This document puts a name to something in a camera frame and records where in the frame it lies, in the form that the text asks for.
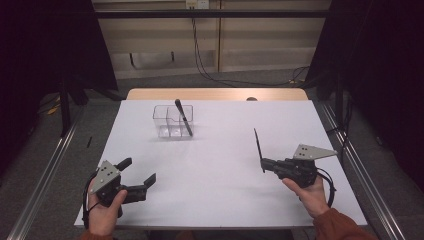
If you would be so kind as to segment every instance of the metal bracket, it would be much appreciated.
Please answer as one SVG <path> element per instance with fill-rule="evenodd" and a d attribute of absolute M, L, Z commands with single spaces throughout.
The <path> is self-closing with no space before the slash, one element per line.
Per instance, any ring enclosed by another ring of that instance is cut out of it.
<path fill-rule="evenodd" d="M 293 159 L 313 161 L 319 158 L 334 156 L 336 154 L 337 154 L 336 150 L 328 150 L 328 149 L 318 148 L 314 146 L 299 144 L 299 146 L 297 147 L 293 155 Z"/>
<path fill-rule="evenodd" d="M 93 187 L 90 189 L 90 194 L 96 193 L 120 175 L 121 171 L 119 171 L 115 166 L 107 160 L 103 161 L 99 171 L 97 172 L 97 176 L 94 179 Z"/>

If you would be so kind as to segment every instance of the cable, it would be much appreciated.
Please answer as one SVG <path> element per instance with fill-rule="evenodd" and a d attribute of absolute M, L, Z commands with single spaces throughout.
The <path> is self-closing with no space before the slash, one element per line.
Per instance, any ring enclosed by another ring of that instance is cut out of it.
<path fill-rule="evenodd" d="M 309 234 L 306 232 L 306 230 L 304 228 L 302 228 L 303 233 L 306 235 L 306 237 L 308 238 L 308 240 L 310 240 L 309 238 Z"/>
<path fill-rule="evenodd" d="M 328 207 L 331 207 L 331 205 L 333 205 L 335 192 L 337 191 L 336 188 L 334 188 L 333 179 L 331 178 L 330 174 L 327 171 L 325 171 L 324 169 L 317 168 L 317 170 L 320 170 L 327 175 L 327 176 L 325 176 L 322 173 L 318 172 L 318 175 L 320 177 L 322 177 L 325 181 L 327 181 L 328 185 L 330 186 L 330 195 L 328 196 L 327 205 L 328 205 Z"/>
<path fill-rule="evenodd" d="M 296 69 L 294 69 L 293 70 L 293 72 L 292 72 L 292 79 L 291 79 L 291 81 L 293 81 L 294 83 L 296 83 L 296 78 L 297 77 L 299 77 L 299 75 L 305 70 L 305 69 L 308 69 L 309 68 L 309 66 L 304 66 L 304 67 L 298 67 L 298 68 L 296 68 Z M 299 71 L 299 73 L 295 76 L 294 74 L 295 74 L 295 72 L 297 71 L 297 70 L 299 70 L 300 69 L 300 71 Z"/>
<path fill-rule="evenodd" d="M 90 214 L 91 209 L 93 209 L 97 204 L 99 204 L 100 202 L 96 203 L 93 207 L 91 207 L 89 210 L 87 210 L 87 194 L 88 194 L 88 188 L 90 187 L 90 183 L 91 181 L 97 176 L 97 171 L 93 172 L 90 175 L 90 178 L 88 179 L 87 183 L 85 184 L 84 187 L 84 192 L 83 192 L 83 197 L 82 197 L 82 221 L 84 222 L 84 227 L 85 229 L 88 229 L 89 227 L 89 217 L 88 215 Z"/>
<path fill-rule="evenodd" d="M 318 83 L 319 81 L 322 81 L 322 79 L 328 78 L 329 74 L 330 74 L 329 70 L 323 70 L 320 73 L 318 73 L 313 79 L 305 81 L 297 87 L 302 89 L 315 87 L 316 83 Z"/>
<path fill-rule="evenodd" d="M 350 125 L 350 120 L 352 119 L 352 108 L 353 108 L 353 102 L 351 98 L 349 97 L 346 103 L 346 115 L 343 120 L 345 136 L 343 137 L 342 147 L 340 149 L 340 156 L 339 156 L 340 165 L 342 166 L 343 170 L 344 170 L 344 149 L 349 139 L 349 125 Z"/>
<path fill-rule="evenodd" d="M 283 83 L 267 84 L 267 83 L 246 82 L 246 81 L 238 81 L 238 80 L 217 80 L 217 79 L 214 79 L 213 77 L 211 77 L 208 74 L 208 72 L 205 70 L 205 68 L 203 66 L 202 58 L 200 56 L 199 43 L 197 41 L 197 27 L 196 27 L 196 20 L 195 20 L 195 18 L 192 18 L 191 19 L 191 22 L 192 22 L 192 26 L 193 26 L 194 57 L 195 57 L 195 60 L 196 60 L 196 66 L 197 66 L 197 70 L 199 71 L 200 75 L 202 77 L 204 77 L 205 79 L 208 79 L 208 80 L 211 80 L 211 81 L 214 81 L 214 82 L 217 82 L 217 83 L 221 83 L 221 84 L 227 85 L 229 87 L 233 87 L 233 88 L 236 88 L 236 86 L 231 85 L 231 84 L 229 84 L 227 82 L 260 85 L 260 86 L 267 86 L 267 87 L 277 87 L 277 86 L 283 86 L 283 85 L 286 85 L 286 84 L 290 84 L 291 83 L 292 80 L 289 80 L 289 81 L 286 81 L 286 82 L 283 82 Z M 307 66 L 307 67 L 300 67 L 300 68 L 295 69 L 294 71 L 296 71 L 298 69 L 301 69 L 301 68 L 308 68 L 308 67 L 309 66 Z"/>

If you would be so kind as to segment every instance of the black pen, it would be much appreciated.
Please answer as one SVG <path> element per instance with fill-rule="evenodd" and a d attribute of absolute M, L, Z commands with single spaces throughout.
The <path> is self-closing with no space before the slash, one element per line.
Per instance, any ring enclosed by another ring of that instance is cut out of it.
<path fill-rule="evenodd" d="M 188 133 L 190 134 L 190 136 L 193 136 L 193 132 L 191 131 L 190 125 L 187 122 L 187 118 L 184 115 L 183 106 L 181 105 L 180 99 L 175 99 L 175 106 L 177 106 L 178 111 L 180 111 L 181 116 L 183 116 L 183 121 L 186 125 Z"/>

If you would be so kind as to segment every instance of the black curtain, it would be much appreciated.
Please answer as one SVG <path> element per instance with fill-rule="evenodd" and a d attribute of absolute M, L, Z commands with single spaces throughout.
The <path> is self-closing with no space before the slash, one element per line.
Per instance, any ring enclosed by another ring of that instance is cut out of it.
<path fill-rule="evenodd" d="M 339 74 L 398 164 L 424 190 L 424 5 L 413 0 L 355 2 L 332 1 L 332 11 L 358 14 L 326 20 L 307 81 L 324 70 Z M 318 95 L 328 97 L 336 80 L 317 82 Z"/>
<path fill-rule="evenodd" d="M 39 102 L 62 79 L 117 89 L 90 0 L 0 2 L 0 174 L 36 126 Z"/>

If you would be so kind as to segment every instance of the human hand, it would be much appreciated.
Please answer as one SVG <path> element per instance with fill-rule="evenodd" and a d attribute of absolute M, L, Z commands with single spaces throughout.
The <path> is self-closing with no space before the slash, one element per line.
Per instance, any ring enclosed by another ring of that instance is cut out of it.
<path fill-rule="evenodd" d="M 324 185 L 322 178 L 317 176 L 315 183 L 309 187 L 301 188 L 293 180 L 284 178 L 283 183 L 299 196 L 303 206 L 313 218 L 325 213 L 330 208 L 325 199 Z"/>
<path fill-rule="evenodd" d="M 127 197 L 127 190 L 121 190 L 113 199 L 109 207 L 99 203 L 96 194 L 88 194 L 88 208 L 91 209 L 89 215 L 89 231 L 97 236 L 112 236 L 118 218 L 118 210 Z"/>

